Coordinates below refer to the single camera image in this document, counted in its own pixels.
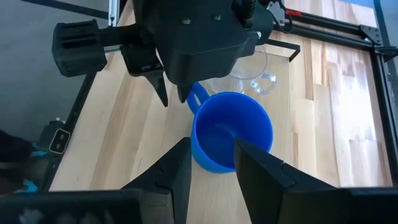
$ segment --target wooden table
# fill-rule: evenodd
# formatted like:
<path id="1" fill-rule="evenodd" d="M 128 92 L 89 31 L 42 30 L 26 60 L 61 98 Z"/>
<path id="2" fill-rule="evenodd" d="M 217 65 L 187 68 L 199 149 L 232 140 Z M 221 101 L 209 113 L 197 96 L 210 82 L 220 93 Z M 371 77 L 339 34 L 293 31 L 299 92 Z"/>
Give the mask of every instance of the wooden table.
<path id="1" fill-rule="evenodd" d="M 372 9 L 339 0 L 285 0 L 285 5 L 376 26 Z M 119 23 L 134 23 L 130 1 Z M 267 71 L 279 83 L 266 97 L 252 96 L 271 117 L 271 153 L 336 187 L 392 185 L 368 53 L 280 32 L 271 38 L 302 48 L 289 64 L 291 52 L 266 46 L 274 54 Z M 169 82 L 167 92 L 164 108 L 145 78 L 127 73 L 120 53 L 108 55 L 51 190 L 120 189 L 189 136 L 192 113 Z M 235 174 L 192 166 L 187 223 L 249 223 Z"/>

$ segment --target gray floor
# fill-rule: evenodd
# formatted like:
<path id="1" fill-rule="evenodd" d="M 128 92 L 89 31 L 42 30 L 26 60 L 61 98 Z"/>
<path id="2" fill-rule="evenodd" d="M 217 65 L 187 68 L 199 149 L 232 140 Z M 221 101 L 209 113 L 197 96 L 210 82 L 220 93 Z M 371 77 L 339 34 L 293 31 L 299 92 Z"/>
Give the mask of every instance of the gray floor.
<path id="1" fill-rule="evenodd" d="M 107 0 L 85 2 L 107 11 Z M 35 141 L 51 119 L 67 119 L 84 79 L 59 73 L 51 54 L 53 28 L 92 18 L 18 0 L 1 3 L 0 129 Z M 103 19 L 98 23 L 107 25 Z"/>

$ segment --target red cable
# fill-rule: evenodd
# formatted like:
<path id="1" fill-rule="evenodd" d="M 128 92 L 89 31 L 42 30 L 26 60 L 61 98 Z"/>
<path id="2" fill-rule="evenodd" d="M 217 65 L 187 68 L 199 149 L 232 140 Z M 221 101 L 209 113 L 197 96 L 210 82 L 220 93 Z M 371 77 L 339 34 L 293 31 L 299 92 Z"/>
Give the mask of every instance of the red cable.
<path id="1" fill-rule="evenodd" d="M 301 16 L 301 12 L 299 12 L 299 11 L 293 11 L 293 10 L 290 10 L 290 9 L 286 10 L 285 13 L 286 13 L 287 15 L 292 15 L 292 16 Z"/>

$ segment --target mug rim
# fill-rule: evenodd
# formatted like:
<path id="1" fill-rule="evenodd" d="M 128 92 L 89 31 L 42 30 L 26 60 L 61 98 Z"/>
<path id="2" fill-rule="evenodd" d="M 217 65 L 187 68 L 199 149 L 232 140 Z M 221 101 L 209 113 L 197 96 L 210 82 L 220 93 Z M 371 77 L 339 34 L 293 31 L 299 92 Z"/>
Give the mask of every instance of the mug rim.
<path id="1" fill-rule="evenodd" d="M 266 152 L 268 153 L 268 152 L 271 150 L 271 147 L 272 147 L 272 142 L 273 142 L 273 139 L 274 139 L 274 129 L 272 128 L 271 119 L 269 118 L 269 116 L 268 116 L 268 114 L 267 114 L 267 111 L 266 111 L 256 100 L 254 100 L 254 99 L 251 98 L 250 96 L 247 96 L 247 95 L 242 94 L 242 93 L 231 92 L 231 91 L 227 91 L 227 92 L 222 92 L 222 93 L 214 94 L 214 95 L 210 96 L 205 102 L 203 102 L 203 103 L 199 106 L 199 109 L 198 109 L 198 111 L 196 112 L 195 117 L 194 117 L 194 119 L 193 119 L 193 126 L 192 126 L 192 136 L 194 137 L 194 139 L 192 139 L 192 140 L 195 141 L 195 144 L 197 144 L 198 146 L 200 146 L 199 140 L 198 140 L 198 138 L 197 138 L 197 131 L 196 131 L 196 130 L 197 130 L 197 119 L 198 119 L 198 115 L 200 114 L 200 111 L 201 111 L 202 108 L 209 102 L 209 100 L 210 100 L 211 98 L 217 98 L 217 97 L 221 97 L 221 96 L 223 96 L 223 95 L 236 95 L 236 96 L 240 96 L 240 97 L 242 97 L 242 98 L 245 98 L 245 99 L 247 99 L 247 100 L 250 100 L 250 101 L 254 102 L 254 104 L 262 111 L 262 113 L 265 115 L 266 122 L 267 122 L 267 123 L 269 124 L 269 126 L 271 127 L 271 139 L 272 139 L 272 140 L 270 141 L 270 143 L 269 143 L 269 145 L 268 145 L 268 147 L 267 147 L 267 150 L 266 150 Z M 201 151 L 201 153 L 203 154 L 203 156 L 205 157 L 205 159 L 207 159 L 208 162 L 211 161 L 211 163 L 213 164 L 212 166 L 216 166 L 216 167 L 218 167 L 219 169 L 223 169 L 224 172 L 233 172 L 233 171 L 235 171 L 235 169 L 233 169 L 233 168 L 225 167 L 225 166 L 222 166 L 222 165 L 216 163 L 213 159 L 211 159 L 210 157 L 208 157 L 208 155 L 204 152 L 204 150 L 201 148 L 201 146 L 200 146 L 200 149 L 201 149 L 200 151 Z"/>

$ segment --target black plastic part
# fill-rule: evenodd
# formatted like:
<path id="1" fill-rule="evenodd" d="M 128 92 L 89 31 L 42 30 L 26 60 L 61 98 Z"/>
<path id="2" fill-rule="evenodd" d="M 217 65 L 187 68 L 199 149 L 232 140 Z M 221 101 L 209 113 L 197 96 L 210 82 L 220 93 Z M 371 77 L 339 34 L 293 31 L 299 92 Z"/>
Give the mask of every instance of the black plastic part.
<path id="1" fill-rule="evenodd" d="M 101 71 L 107 61 L 97 21 L 57 24 L 53 33 L 52 54 L 63 76 Z"/>
<path id="2" fill-rule="evenodd" d="M 125 44 L 120 47 L 130 75 L 146 77 L 155 88 L 164 106 L 169 104 L 163 78 L 163 66 L 156 56 L 154 45 Z"/>
<path id="3" fill-rule="evenodd" d="M 241 139 L 235 141 L 234 163 L 252 223 L 278 223 L 286 188 L 332 188 Z"/>
<path id="4" fill-rule="evenodd" d="M 256 8 L 256 1 L 257 0 L 242 0 L 240 18 L 245 28 L 253 27 L 253 15 Z"/>
<path id="5" fill-rule="evenodd" d="M 122 189 L 169 190 L 173 196 L 174 223 L 185 224 L 192 171 L 190 144 L 190 138 L 181 139 L 154 165 Z"/>
<path id="6" fill-rule="evenodd" d="M 256 32 L 254 32 L 252 29 L 248 30 L 248 41 L 244 45 L 243 51 L 240 55 L 240 57 L 246 57 L 254 54 L 254 51 L 256 50 L 256 45 L 259 45 L 259 36 Z"/>
<path id="7" fill-rule="evenodd" d="M 40 134 L 37 149 L 56 154 L 63 154 L 70 139 L 70 133 L 63 128 L 61 121 L 51 121 Z"/>
<path id="8" fill-rule="evenodd" d="M 103 47 L 134 43 L 143 44 L 137 24 L 121 27 L 108 27 L 99 30 Z"/>
<path id="9" fill-rule="evenodd" d="M 136 22 L 153 35 L 167 78 L 177 86 L 227 76 L 248 41 L 247 30 L 231 9 L 232 0 L 133 3 Z M 190 23 L 184 24 L 183 18 Z"/>
<path id="10" fill-rule="evenodd" d="M 397 189 L 336 189 L 240 139 L 234 163 L 253 224 L 396 222 Z"/>
<path id="11" fill-rule="evenodd" d="M 236 15 L 239 17 L 238 12 L 241 8 L 241 1 L 234 0 L 232 8 L 236 12 Z M 255 7 L 252 19 L 254 24 L 251 29 L 247 29 L 249 40 L 245 45 L 245 50 L 241 57 L 252 55 L 254 53 L 254 48 L 252 47 L 252 43 L 250 43 L 252 38 L 256 40 L 256 45 L 265 44 L 274 27 L 272 13 L 266 10 L 264 7 Z M 261 37 L 259 38 L 255 32 L 260 32 Z"/>
<path id="12" fill-rule="evenodd" d="M 185 100 L 188 98 L 189 93 L 191 92 L 192 85 L 189 86 L 178 86 L 178 98 L 180 99 L 181 103 L 184 103 Z"/>
<path id="13" fill-rule="evenodd" d="M 1 197 L 0 220 L 2 223 L 59 223 L 57 220 L 62 216 L 68 216 L 76 223 L 83 223 L 83 217 L 90 214 L 105 223 L 107 213 L 112 223 L 142 223 L 141 195 L 141 189 L 13 194 Z M 20 222 L 20 218 L 29 222 Z"/>

